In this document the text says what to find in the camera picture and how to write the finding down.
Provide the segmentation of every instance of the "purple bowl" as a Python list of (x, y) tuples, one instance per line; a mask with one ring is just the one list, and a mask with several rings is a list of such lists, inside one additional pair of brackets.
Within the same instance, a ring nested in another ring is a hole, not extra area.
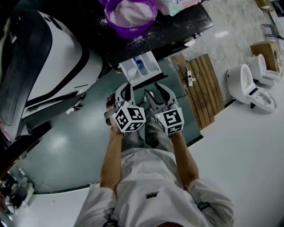
[(99, 2), (100, 2), (100, 4), (102, 4), (102, 5), (106, 5), (107, 0), (99, 0)]
[(136, 27), (121, 27), (118, 26), (110, 21), (110, 13), (114, 11), (118, 3), (120, 3), (122, 0), (108, 0), (105, 7), (105, 18), (107, 20), (107, 23), (110, 27), (114, 28), (116, 33), (124, 38), (124, 39), (136, 39), (139, 36), (143, 35), (144, 32), (147, 30), (148, 27), (150, 27), (153, 22), (155, 21), (157, 14), (158, 14), (158, 7), (155, 2), (155, 0), (131, 0), (132, 2), (139, 2), (147, 4), (152, 13), (153, 17), (152, 20), (148, 23)]

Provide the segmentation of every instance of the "black countertop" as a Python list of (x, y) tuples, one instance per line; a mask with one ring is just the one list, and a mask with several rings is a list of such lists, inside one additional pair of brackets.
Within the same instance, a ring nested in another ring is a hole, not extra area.
[(154, 24), (142, 38), (126, 40), (119, 37), (107, 25), (104, 6), (98, 0), (79, 0), (83, 12), (91, 24), (91, 34), (101, 53), (111, 65), (117, 65), (130, 58), (184, 40), (213, 26), (212, 20), (201, 4), (186, 8), (175, 16), (164, 16), (158, 11)]

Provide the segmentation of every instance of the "logo on shirt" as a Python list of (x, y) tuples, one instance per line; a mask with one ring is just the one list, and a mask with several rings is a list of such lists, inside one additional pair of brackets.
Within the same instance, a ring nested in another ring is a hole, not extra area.
[(146, 195), (146, 199), (149, 199), (149, 198), (154, 198), (157, 196), (159, 192), (152, 192), (152, 193), (149, 193)]

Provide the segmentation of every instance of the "hand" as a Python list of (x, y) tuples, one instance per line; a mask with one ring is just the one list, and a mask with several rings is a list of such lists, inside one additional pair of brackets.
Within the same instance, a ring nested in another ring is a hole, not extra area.
[[(114, 98), (114, 95), (108, 97), (108, 98), (106, 99), (106, 102), (111, 101), (113, 98)], [(115, 104), (109, 105), (109, 106), (106, 107), (106, 111), (108, 112), (108, 111), (110, 111), (110, 110), (112, 110), (112, 109), (114, 109), (114, 108), (115, 108)], [(117, 125), (116, 122), (115, 122), (115, 119), (111, 116), (111, 117), (109, 118), (109, 120), (110, 120), (110, 124), (111, 124), (111, 130), (114, 130), (114, 131), (116, 131), (116, 132), (120, 132), (120, 129), (119, 129), (118, 125)]]

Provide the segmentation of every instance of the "fiducial marker cube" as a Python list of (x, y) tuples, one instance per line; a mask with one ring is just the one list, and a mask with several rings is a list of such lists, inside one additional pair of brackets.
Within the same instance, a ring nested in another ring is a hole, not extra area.
[(113, 117), (122, 133), (138, 131), (146, 122), (144, 109), (141, 107), (121, 106)]
[(185, 123), (181, 107), (156, 114), (155, 118), (156, 123), (161, 127), (166, 135), (182, 131)]

